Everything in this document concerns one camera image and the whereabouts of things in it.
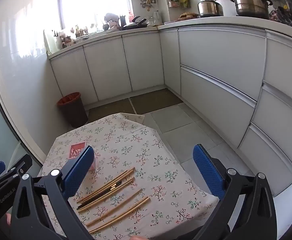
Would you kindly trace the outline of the white kitchen cabinets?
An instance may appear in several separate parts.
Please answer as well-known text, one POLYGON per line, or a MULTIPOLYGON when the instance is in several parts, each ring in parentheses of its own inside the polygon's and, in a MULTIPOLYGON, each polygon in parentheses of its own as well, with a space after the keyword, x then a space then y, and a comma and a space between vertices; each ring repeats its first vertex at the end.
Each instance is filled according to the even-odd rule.
POLYGON ((292 184, 292 27, 212 17, 99 35, 53 53, 63 95, 86 106, 166 86, 273 194, 292 184))

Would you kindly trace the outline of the pink perforated utensil holder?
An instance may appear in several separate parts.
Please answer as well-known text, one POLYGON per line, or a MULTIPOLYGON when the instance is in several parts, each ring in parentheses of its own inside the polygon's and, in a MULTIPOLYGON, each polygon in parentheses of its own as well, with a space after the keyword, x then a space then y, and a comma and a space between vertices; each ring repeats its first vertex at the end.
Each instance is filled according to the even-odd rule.
MULTIPOLYGON (((70 152, 68 155, 68 159, 74 159, 81 154, 81 152, 86 148, 86 142, 79 142, 77 144, 73 144, 70 147, 70 152)), ((96 159, 94 159, 92 165, 90 166, 89 171, 93 172, 96 169, 96 159)))

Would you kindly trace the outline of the dark bin with red rim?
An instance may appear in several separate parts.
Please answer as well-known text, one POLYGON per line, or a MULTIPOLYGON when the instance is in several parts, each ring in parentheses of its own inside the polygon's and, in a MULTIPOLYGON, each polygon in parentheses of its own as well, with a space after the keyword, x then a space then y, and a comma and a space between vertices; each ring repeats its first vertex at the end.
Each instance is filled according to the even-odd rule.
POLYGON ((80 92, 74 92, 64 96, 57 102, 57 107, 65 120, 73 128, 81 127, 88 121, 80 92))

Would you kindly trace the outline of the floral tablecloth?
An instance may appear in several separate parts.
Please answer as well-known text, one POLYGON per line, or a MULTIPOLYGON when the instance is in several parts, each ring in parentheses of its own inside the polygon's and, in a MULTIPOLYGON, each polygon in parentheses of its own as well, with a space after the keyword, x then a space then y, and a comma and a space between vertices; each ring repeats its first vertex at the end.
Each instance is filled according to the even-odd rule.
POLYGON ((135 168, 122 184, 135 181, 77 216, 95 239, 174 239, 202 226, 218 204, 218 198, 201 190, 162 142, 158 133, 143 125, 143 116, 117 113, 74 129, 55 139, 42 174, 62 168, 69 160, 70 147, 79 142, 91 146, 95 171, 70 198, 72 209, 85 196, 97 191, 121 173, 135 168), (143 189, 130 202, 99 223, 95 220, 143 189))

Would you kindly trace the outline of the clear glass jar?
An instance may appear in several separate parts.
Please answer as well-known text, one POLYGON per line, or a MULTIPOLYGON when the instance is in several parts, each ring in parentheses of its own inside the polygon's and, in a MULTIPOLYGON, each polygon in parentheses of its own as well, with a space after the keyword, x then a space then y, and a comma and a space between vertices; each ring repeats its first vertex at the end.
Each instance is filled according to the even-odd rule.
POLYGON ((154 25, 155 27, 158 27, 158 26, 160 26, 160 25, 163 24, 163 21, 162 21, 161 15, 160 15, 160 13, 159 13, 158 10, 156 10, 156 11, 153 12, 153 17, 152 17, 152 19, 153 19, 153 25, 154 25))

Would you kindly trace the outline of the steel kettle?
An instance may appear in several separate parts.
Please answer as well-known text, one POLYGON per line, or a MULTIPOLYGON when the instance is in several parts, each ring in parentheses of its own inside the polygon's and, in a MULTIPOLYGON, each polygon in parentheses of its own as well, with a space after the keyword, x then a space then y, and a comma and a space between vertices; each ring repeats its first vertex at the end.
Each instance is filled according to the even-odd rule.
POLYGON ((200 0, 198 13, 200 18, 224 16, 222 5, 214 0, 200 0))

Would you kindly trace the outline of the black frying pan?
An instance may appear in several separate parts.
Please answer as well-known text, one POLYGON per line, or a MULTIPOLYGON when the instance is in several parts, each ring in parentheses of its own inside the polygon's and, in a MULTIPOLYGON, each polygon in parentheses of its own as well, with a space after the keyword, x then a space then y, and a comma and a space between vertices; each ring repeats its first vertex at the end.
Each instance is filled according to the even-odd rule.
POLYGON ((147 27, 146 18, 142 18, 139 22, 137 22, 138 18, 140 18, 140 16, 134 17, 132 19, 132 22, 121 27, 121 30, 146 28, 147 27))

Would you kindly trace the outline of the yellow green packet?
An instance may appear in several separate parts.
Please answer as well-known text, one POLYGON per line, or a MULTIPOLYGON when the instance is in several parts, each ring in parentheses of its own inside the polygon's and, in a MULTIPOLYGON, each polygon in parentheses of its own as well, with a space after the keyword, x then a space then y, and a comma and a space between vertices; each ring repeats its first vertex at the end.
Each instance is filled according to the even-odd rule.
POLYGON ((190 0, 179 0, 179 5, 181 8, 190 8, 191 4, 190 4, 190 0))

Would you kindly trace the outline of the steel stacked steamer pot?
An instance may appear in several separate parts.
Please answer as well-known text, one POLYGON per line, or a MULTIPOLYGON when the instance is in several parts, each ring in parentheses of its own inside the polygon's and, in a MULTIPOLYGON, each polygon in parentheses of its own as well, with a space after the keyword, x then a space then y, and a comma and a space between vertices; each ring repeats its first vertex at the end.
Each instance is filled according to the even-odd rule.
POLYGON ((268 7, 272 0, 231 0, 235 4, 236 12, 243 17, 257 17, 269 19, 268 7))

